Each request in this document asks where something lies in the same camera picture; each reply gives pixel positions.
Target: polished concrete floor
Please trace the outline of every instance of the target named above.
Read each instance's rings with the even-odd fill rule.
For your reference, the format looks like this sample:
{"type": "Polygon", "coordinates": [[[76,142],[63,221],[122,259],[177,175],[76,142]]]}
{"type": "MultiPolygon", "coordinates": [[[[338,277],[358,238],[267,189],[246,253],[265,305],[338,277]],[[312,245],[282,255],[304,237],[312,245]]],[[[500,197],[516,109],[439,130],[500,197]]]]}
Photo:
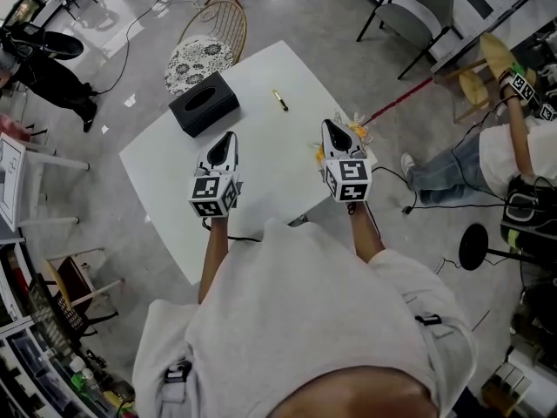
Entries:
{"type": "MultiPolygon", "coordinates": [[[[285,40],[350,116],[354,112],[371,115],[429,76],[429,64],[423,60],[398,81],[397,75],[416,51],[387,30],[378,30],[377,24],[364,42],[355,42],[372,10],[371,0],[240,1],[248,20],[242,57],[285,40]]],[[[71,9],[76,22],[62,11],[49,28],[84,42],[84,54],[67,65],[102,91],[113,85],[122,70],[126,31],[153,2],[79,0],[80,8],[71,9]]],[[[39,266],[45,254],[105,247],[104,264],[95,280],[102,286],[126,278],[121,292],[111,295],[120,316],[97,326],[99,335],[87,342],[128,377],[149,304],[158,298],[177,303],[196,299],[197,287],[188,283],[165,249],[118,156],[173,100],[164,86],[164,70],[195,11],[188,0],[171,0],[171,4],[157,5],[131,27],[124,75],[112,91],[98,98],[99,111],[90,133],[82,133],[81,121],[73,112],[32,95],[24,114],[25,124],[50,127],[48,145],[56,147],[59,155],[91,163],[89,172],[57,168],[45,172],[49,215],[76,214],[81,222],[25,228],[32,258],[39,266]]],[[[398,171],[403,151],[426,159],[448,147],[467,128],[453,123],[455,112],[465,109],[458,92],[429,84],[371,125],[372,148],[380,164],[398,171]]],[[[443,258],[458,260],[462,233],[479,221],[490,232],[491,246],[505,248],[499,238],[500,208],[416,210],[405,216],[401,209],[413,201],[413,195],[389,173],[379,171],[373,176],[370,204],[387,246],[437,271],[443,258]]],[[[480,195],[470,201],[493,202],[480,195]]],[[[350,245],[344,208],[328,200],[309,212],[309,217],[350,245]]],[[[474,331],[480,363],[471,387],[477,390],[503,360],[509,344],[509,321],[520,294],[518,265],[485,263],[469,273],[446,263],[440,277],[454,290],[472,324],[489,311],[474,331]]]]}

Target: white chair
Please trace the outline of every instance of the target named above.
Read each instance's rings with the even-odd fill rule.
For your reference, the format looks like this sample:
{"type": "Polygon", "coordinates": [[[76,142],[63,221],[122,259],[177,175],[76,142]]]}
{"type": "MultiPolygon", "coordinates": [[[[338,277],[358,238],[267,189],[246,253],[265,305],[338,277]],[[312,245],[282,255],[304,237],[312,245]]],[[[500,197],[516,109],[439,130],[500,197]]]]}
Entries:
{"type": "Polygon", "coordinates": [[[59,158],[53,156],[56,151],[35,145],[16,141],[5,133],[0,135],[0,171],[4,172],[4,182],[0,185],[0,215],[12,231],[20,226],[38,224],[70,224],[79,223],[78,217],[38,219],[38,201],[45,196],[40,194],[41,178],[45,164],[61,165],[74,169],[88,171],[90,166],[82,161],[59,158]],[[29,218],[20,219],[23,175],[30,172],[29,188],[29,218]]]}

